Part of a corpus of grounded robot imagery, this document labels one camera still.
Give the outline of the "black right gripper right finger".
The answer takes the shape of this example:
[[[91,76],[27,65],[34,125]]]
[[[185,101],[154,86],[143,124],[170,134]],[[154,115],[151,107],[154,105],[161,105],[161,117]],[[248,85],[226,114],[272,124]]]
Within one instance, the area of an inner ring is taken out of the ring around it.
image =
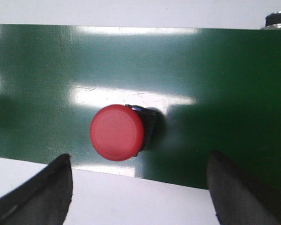
[[[210,153],[207,186],[221,225],[281,225],[281,192],[220,151]]]

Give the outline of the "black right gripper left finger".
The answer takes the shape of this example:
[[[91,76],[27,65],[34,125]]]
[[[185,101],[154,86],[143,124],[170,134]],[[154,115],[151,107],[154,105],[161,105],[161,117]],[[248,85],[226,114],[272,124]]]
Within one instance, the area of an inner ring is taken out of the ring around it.
[[[70,156],[62,154],[0,198],[0,225],[61,225],[72,195]]]

